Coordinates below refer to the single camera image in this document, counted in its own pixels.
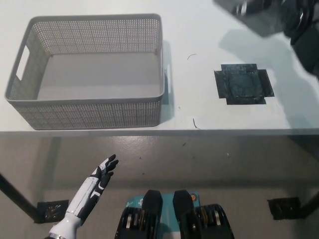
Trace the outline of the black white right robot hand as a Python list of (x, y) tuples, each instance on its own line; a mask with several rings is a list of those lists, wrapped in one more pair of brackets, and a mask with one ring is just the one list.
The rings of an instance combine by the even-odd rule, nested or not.
[(215, 0), (214, 3), (260, 37), (284, 32), (283, 0)]

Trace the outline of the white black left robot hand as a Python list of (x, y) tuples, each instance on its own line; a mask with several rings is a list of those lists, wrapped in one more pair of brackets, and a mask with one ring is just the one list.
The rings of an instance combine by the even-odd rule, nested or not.
[(116, 168), (118, 162), (116, 156), (114, 154), (111, 155), (85, 179), (71, 200), (64, 218), (49, 231), (48, 239), (76, 238), (78, 228), (85, 223), (98, 203), (114, 174), (113, 170)]

